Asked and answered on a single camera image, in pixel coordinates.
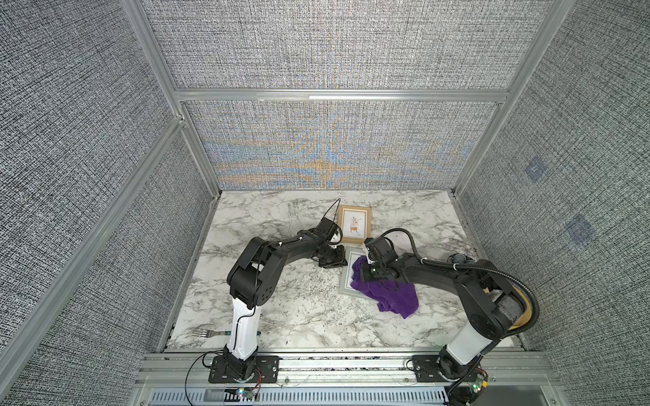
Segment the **grey green picture frame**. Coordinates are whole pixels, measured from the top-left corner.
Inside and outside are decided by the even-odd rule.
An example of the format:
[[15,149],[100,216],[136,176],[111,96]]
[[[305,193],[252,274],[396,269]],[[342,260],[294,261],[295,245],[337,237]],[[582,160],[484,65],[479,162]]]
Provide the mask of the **grey green picture frame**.
[[351,286],[351,283],[353,282],[353,265],[359,258],[365,255],[365,251],[360,248],[345,247],[345,253],[347,266],[341,272],[339,294],[360,299],[368,299],[365,294],[353,289]]

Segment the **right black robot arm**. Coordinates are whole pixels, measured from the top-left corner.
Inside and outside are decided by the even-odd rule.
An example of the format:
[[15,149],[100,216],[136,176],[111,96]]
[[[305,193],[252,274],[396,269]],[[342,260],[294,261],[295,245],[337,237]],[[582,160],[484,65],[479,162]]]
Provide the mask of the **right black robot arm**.
[[364,280],[399,287],[420,284],[459,298],[467,323],[433,362],[434,377],[443,382],[467,378],[483,355],[535,319],[532,294],[489,261],[459,264],[431,261],[414,253],[399,255],[386,237],[366,240],[365,248]]

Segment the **purple cloth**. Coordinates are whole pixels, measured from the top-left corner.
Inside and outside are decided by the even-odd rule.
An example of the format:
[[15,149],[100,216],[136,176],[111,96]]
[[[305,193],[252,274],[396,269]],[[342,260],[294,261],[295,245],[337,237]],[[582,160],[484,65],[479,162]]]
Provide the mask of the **purple cloth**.
[[352,265],[352,280],[350,286],[377,302],[381,312],[392,312],[406,319],[419,308],[419,300],[414,284],[398,283],[395,281],[362,280],[362,266],[367,265],[365,255],[358,258]]

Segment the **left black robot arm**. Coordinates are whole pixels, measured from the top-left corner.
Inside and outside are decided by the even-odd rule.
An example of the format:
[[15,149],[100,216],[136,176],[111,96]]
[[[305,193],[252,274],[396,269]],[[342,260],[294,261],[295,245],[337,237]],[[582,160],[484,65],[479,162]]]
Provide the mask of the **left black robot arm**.
[[346,267],[341,240],[339,227],[328,232],[302,230],[292,238],[275,242],[260,237],[250,240],[227,277],[233,322],[223,358],[237,380],[249,379],[256,368],[261,307],[274,294],[284,267],[303,259],[326,269]]

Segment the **light wooden picture frame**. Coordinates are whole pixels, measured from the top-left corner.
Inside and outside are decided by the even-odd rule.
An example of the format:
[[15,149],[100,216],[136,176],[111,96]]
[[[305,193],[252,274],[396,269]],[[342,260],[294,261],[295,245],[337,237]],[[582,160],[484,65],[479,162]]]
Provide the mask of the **light wooden picture frame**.
[[341,206],[338,209],[338,225],[343,233],[343,243],[360,245],[371,235],[372,208]]

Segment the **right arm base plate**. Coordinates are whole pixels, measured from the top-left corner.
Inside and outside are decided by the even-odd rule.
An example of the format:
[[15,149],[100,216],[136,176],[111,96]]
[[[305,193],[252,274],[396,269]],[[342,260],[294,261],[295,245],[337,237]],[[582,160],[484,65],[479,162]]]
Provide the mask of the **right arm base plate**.
[[462,365],[451,355],[414,355],[411,368],[418,382],[458,382],[461,378],[475,378],[481,355]]

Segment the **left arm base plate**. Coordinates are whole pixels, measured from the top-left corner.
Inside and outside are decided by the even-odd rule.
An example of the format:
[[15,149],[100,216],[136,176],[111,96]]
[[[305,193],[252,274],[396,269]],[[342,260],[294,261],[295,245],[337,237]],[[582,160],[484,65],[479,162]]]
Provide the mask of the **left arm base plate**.
[[211,384],[276,383],[280,358],[277,356],[250,357],[239,360],[230,355],[215,356],[210,367],[208,382]]

